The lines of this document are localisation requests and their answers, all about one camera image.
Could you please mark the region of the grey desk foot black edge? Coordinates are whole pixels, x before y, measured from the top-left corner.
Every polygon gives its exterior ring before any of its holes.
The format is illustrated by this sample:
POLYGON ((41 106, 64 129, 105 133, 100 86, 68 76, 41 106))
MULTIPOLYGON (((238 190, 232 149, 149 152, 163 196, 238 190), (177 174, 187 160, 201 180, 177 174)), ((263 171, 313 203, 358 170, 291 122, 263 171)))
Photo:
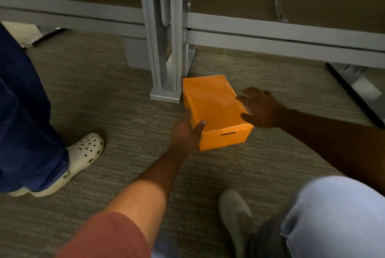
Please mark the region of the grey desk foot black edge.
POLYGON ((37 26, 18 22, 1 22, 23 49, 36 46, 62 32, 65 28, 37 26))
POLYGON ((325 63, 325 67, 372 124, 385 129, 385 94, 364 76, 366 68, 340 63, 325 63))

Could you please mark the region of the light blue jeans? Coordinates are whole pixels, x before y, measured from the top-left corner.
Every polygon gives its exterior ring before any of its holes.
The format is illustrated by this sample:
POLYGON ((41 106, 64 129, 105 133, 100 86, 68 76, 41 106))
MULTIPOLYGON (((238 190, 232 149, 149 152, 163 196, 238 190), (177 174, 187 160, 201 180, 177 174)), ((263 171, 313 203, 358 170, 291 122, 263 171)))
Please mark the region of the light blue jeans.
POLYGON ((385 258, 385 197, 330 176, 306 184, 281 224, 292 258, 385 258))

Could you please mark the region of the grey shoe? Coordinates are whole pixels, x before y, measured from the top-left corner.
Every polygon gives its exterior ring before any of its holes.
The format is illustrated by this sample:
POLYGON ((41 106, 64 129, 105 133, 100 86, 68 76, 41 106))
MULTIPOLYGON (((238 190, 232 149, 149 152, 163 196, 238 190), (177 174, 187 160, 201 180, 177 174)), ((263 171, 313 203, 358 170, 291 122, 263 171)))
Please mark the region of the grey shoe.
POLYGON ((256 232, 254 217, 247 202, 234 189, 227 189, 219 198, 218 211, 233 242, 235 257, 245 258, 248 241, 256 232))

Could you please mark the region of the person's left forearm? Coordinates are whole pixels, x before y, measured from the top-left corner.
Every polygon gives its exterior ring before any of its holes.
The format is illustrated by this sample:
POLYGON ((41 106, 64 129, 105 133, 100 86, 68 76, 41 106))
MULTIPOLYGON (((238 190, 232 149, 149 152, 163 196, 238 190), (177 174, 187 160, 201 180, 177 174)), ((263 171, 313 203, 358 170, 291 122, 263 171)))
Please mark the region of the person's left forearm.
POLYGON ((171 189, 190 154, 186 147, 172 146, 114 197, 103 212, 118 212, 128 217, 141 230, 147 243, 154 246, 171 189))

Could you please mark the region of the grey desk leg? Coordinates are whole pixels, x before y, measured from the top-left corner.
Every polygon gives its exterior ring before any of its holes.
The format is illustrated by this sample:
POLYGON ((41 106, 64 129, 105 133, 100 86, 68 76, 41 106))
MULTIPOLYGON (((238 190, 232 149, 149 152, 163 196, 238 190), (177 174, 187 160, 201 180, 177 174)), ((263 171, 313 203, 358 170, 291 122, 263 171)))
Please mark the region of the grey desk leg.
POLYGON ((188 76, 197 46, 187 44, 187 15, 191 0, 170 0, 171 43, 172 43, 172 85, 181 92, 182 81, 188 76))
POLYGON ((173 83, 175 62, 167 56, 171 42, 171 0, 141 0, 153 88, 150 99, 179 103, 181 91, 173 83))

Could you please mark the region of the person's right forearm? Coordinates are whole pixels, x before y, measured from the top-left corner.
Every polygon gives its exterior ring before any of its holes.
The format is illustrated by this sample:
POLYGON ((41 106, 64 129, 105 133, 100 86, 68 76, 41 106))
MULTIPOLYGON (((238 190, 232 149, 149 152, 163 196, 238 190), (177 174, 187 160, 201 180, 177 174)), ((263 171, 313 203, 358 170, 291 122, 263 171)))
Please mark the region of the person's right forearm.
POLYGON ((285 109, 277 127, 345 176, 385 196, 385 129, 285 109))

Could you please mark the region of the beige perforated clog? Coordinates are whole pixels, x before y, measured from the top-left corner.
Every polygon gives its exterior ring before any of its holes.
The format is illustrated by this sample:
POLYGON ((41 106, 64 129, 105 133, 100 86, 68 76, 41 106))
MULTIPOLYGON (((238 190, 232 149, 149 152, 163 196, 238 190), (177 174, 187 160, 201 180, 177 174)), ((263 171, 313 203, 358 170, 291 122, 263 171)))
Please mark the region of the beige perforated clog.
POLYGON ((66 148, 69 154, 69 165, 66 171, 49 188, 42 191, 31 191, 25 187, 10 192, 8 195, 19 197, 30 193, 34 197, 52 195, 67 185, 78 173, 93 164, 103 153, 104 139, 97 133, 88 134, 82 140, 66 148))

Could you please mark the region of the person's left hand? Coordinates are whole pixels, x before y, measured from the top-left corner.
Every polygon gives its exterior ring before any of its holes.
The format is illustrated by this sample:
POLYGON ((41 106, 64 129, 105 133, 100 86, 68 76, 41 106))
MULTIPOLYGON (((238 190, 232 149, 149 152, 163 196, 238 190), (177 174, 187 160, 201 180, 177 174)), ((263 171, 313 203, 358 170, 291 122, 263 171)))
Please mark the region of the person's left hand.
POLYGON ((174 125, 169 142, 169 148, 176 148, 184 153, 192 154, 200 151, 201 137, 194 137, 193 126, 190 122, 191 109, 187 109, 174 125))

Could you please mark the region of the person's right hand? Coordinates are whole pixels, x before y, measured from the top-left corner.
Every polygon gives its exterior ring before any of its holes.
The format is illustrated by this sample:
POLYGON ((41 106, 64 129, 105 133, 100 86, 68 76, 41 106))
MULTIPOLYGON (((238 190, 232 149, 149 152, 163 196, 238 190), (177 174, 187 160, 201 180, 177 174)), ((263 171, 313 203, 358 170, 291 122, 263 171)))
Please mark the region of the person's right hand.
POLYGON ((243 89, 242 95, 235 97, 247 109, 247 114, 253 115, 257 120, 258 128, 278 127, 278 122, 289 109, 276 100, 270 91, 263 91, 255 87, 243 89))

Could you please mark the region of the red shirt sleeve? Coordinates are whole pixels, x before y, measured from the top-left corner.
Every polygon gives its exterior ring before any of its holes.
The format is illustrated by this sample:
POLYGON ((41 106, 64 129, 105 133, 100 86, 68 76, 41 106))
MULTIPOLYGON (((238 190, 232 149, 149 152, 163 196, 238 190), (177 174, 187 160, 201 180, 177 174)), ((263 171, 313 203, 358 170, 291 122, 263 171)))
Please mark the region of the red shirt sleeve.
POLYGON ((55 258, 151 258, 151 248, 131 219, 102 212, 86 221, 55 258))

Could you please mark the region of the orange cardboard box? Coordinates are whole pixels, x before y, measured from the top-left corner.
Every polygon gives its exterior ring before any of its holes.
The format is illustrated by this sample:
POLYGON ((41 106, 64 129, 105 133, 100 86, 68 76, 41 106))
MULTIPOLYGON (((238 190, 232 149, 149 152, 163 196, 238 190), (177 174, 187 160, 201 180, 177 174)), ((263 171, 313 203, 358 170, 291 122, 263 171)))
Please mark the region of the orange cardboard box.
POLYGON ((184 78, 182 84, 192 127, 206 121, 199 143, 201 152, 246 142, 253 125, 241 118, 248 111, 236 100, 237 94, 224 75, 184 78))

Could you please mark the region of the grey desk crossbeam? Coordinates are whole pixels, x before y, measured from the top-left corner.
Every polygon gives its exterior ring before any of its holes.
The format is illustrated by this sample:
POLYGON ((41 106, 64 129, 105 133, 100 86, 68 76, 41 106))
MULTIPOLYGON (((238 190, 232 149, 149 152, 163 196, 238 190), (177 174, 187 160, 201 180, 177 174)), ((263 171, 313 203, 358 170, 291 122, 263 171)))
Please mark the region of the grey desk crossbeam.
POLYGON ((189 12, 186 43, 385 69, 385 34, 189 12))
POLYGON ((71 0, 0 0, 0 21, 147 37, 140 8, 71 0))

